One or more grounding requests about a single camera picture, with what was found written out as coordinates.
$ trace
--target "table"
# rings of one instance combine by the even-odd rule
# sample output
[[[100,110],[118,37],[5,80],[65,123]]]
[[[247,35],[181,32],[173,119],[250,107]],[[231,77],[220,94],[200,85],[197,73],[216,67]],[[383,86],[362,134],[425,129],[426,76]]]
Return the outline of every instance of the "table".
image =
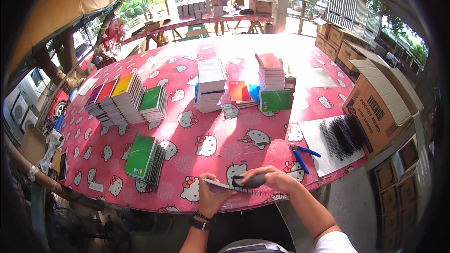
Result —
[[[274,20],[274,18],[272,16],[240,15],[239,11],[230,12],[230,14],[223,15],[222,17],[214,17],[213,13],[206,13],[206,14],[203,14],[203,18],[201,20],[196,20],[193,16],[179,18],[178,15],[174,15],[173,17],[174,18],[172,20],[170,20],[169,22],[166,22],[161,27],[154,29],[154,30],[141,31],[140,33],[137,33],[136,35],[133,35],[130,38],[121,41],[120,44],[125,45],[136,39],[140,39],[143,37],[147,37],[147,39],[150,39],[150,37],[151,37],[156,42],[157,47],[161,47],[161,46],[163,46],[162,38],[164,37],[163,36],[164,31],[174,30],[180,38],[183,38],[177,32],[177,30],[176,30],[177,28],[185,27],[188,25],[218,23],[218,22],[227,22],[227,21],[238,21],[238,24],[239,24],[239,22],[241,20],[249,20],[249,21],[251,21],[251,26],[250,26],[249,32],[251,30],[253,30],[256,26],[259,26],[260,31],[262,33],[264,33],[264,31],[261,28],[260,22],[273,22],[273,20]]]
[[[255,52],[273,52],[282,57],[284,63],[291,65],[294,75],[301,74],[305,68],[321,67],[334,80],[340,79],[345,87],[308,89],[297,82],[292,110],[262,114],[254,106],[240,109],[237,117],[228,120],[223,112],[202,114],[194,108],[198,60],[219,56],[229,81],[247,79],[251,82],[258,78]],[[127,126],[99,125],[84,109],[92,89],[133,71],[139,73],[146,87],[162,84],[171,94],[166,119]],[[233,174],[271,164],[298,177],[307,189],[312,190],[344,176],[367,161],[363,157],[319,180],[313,159],[302,153],[310,174],[303,170],[291,172],[295,157],[288,144],[289,140],[298,139],[294,137],[298,136],[297,123],[343,115],[343,101],[339,94],[348,96],[352,90],[351,80],[314,46],[311,37],[252,34],[171,43],[111,64],[90,78],[99,79],[86,97],[75,97],[60,130],[66,136],[63,151],[68,152],[69,165],[67,178],[61,183],[111,204],[147,211],[192,212],[198,209],[197,177],[203,172],[214,173],[221,182],[227,182]],[[320,103],[319,98],[324,96],[334,104],[331,109]],[[130,145],[137,134],[155,136],[166,147],[166,161],[156,188],[124,174]],[[266,136],[270,138],[270,144],[257,146],[252,143],[266,141],[262,140]],[[292,142],[307,146],[305,139]],[[198,155],[198,146],[205,143],[211,143],[211,151]],[[90,189],[90,181],[102,184],[103,191]],[[280,198],[275,194],[271,197],[236,194],[225,202],[221,211],[253,208]]]

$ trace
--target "hand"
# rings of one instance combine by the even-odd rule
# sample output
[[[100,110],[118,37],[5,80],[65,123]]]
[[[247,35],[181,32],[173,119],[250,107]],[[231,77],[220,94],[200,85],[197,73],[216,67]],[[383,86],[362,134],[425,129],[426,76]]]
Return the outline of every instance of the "hand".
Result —
[[[215,194],[209,190],[208,183],[206,183],[204,180],[205,178],[216,181],[218,183],[220,181],[217,179],[216,175],[211,173],[203,173],[199,176],[199,183],[200,183],[199,212],[201,215],[211,219],[212,216],[214,216],[214,213],[216,213],[217,210],[219,210],[222,203],[236,192],[226,190],[220,194]]]
[[[250,178],[264,173],[266,185],[269,188],[283,192],[285,194],[290,194],[291,192],[295,191],[295,188],[300,184],[296,179],[273,167],[272,165],[251,169],[244,174],[241,174],[241,176],[244,176],[242,183],[245,184],[248,180],[250,180]]]

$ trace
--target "tarp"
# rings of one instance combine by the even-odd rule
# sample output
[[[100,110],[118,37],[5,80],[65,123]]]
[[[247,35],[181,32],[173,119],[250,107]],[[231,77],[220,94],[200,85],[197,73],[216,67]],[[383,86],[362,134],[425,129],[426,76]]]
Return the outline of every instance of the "tarp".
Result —
[[[39,0],[24,26],[8,74],[43,39],[82,15],[105,8],[113,1],[115,0]]]

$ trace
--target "yellow notebook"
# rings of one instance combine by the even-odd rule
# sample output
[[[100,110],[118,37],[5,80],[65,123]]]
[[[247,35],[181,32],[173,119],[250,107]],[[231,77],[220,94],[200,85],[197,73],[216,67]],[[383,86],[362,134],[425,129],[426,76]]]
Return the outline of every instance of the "yellow notebook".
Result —
[[[114,91],[111,94],[111,97],[115,97],[117,95],[120,95],[124,92],[127,92],[130,89],[131,82],[133,80],[133,77],[136,73],[128,74],[124,77],[122,77],[119,82],[117,83]]]

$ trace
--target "orange notebook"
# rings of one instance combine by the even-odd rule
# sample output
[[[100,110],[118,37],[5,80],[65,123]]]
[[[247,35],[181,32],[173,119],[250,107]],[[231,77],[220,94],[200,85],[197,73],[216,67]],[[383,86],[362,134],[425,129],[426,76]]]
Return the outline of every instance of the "orange notebook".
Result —
[[[230,81],[228,85],[231,101],[242,102],[251,100],[245,81]]]
[[[282,70],[283,65],[273,53],[255,54],[259,65],[264,70]]]
[[[113,91],[114,87],[116,86],[117,81],[119,81],[119,79],[110,81],[105,84],[105,86],[102,89],[102,92],[100,92],[100,95],[98,96],[97,103],[106,98],[109,98],[109,96],[111,95],[111,92]]]

